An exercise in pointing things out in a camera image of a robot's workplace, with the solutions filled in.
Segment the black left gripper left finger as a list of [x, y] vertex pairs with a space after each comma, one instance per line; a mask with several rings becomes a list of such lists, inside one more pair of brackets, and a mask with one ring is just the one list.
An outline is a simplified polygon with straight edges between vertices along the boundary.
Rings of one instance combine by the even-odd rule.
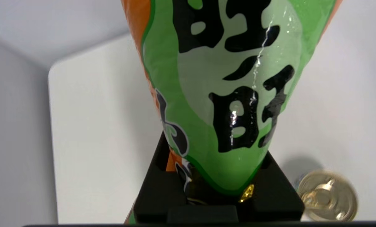
[[136, 223], [166, 223], [170, 209], [187, 205], [179, 175], [166, 171], [169, 152], [162, 133], [134, 203]]

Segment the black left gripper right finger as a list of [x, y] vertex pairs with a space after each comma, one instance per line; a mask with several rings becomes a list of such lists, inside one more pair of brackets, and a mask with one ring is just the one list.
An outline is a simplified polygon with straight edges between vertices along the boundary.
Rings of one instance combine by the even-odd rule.
[[300, 221], [304, 203], [270, 152], [251, 184], [252, 197], [238, 204], [240, 222]]

